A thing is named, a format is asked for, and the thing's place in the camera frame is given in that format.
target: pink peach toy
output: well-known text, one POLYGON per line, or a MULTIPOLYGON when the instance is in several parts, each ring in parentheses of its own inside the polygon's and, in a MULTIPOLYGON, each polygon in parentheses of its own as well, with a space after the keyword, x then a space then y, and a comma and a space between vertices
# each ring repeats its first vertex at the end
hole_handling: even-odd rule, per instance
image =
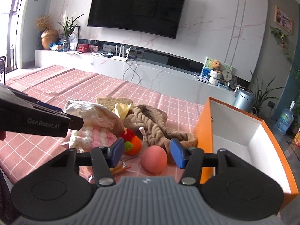
POLYGON ((141 156, 141 165, 152 173, 161 172, 167 165, 165 150, 157 145, 148 147, 141 156))

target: television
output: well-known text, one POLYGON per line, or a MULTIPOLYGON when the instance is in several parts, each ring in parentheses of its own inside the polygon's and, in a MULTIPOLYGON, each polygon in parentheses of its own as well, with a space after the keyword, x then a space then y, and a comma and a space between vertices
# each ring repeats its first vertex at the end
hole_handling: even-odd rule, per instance
POLYGON ((176 38, 184 0, 92 0, 88 26, 176 38))

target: wifi router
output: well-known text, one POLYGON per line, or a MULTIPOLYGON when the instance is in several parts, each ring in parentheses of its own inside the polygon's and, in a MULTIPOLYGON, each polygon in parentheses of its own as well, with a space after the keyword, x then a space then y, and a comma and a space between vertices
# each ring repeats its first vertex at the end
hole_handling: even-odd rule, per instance
POLYGON ((119 55, 117 56, 117 45, 116 45, 115 46, 115 56, 111 57, 111 59, 115 59, 115 60, 119 60, 119 61, 123 61, 123 62, 127 61, 130 49, 131 49, 131 47, 128 49, 127 55, 124 58, 124 46, 120 46, 119 55))

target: stuffed animal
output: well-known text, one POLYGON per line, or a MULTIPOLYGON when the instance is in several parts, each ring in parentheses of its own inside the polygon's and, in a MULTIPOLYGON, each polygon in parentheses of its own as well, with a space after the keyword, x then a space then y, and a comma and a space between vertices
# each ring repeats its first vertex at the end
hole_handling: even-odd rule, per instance
POLYGON ((210 74, 209 83, 211 83, 214 86, 217 86, 222 74, 214 70, 211 70, 209 74, 210 74))
POLYGON ((134 135, 130 129, 126 129, 121 135, 125 142, 124 153, 130 156, 135 156, 140 153, 142 149, 142 141, 134 135))
POLYGON ((213 60, 211 62, 211 66, 210 66, 211 69, 220 69, 220 67, 221 67, 221 63, 219 61, 213 60))
POLYGON ((73 130, 69 148, 75 148, 79 153, 90 152, 95 147, 111 146, 117 137, 106 128, 83 126, 81 130, 73 130))

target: silver trash can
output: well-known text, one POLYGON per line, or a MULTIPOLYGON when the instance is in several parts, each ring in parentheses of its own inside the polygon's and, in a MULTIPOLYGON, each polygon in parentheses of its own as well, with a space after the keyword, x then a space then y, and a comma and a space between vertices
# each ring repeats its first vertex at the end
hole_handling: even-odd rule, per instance
POLYGON ((245 90, 239 90, 235 94, 233 106, 250 113, 255 103, 255 96, 245 90))

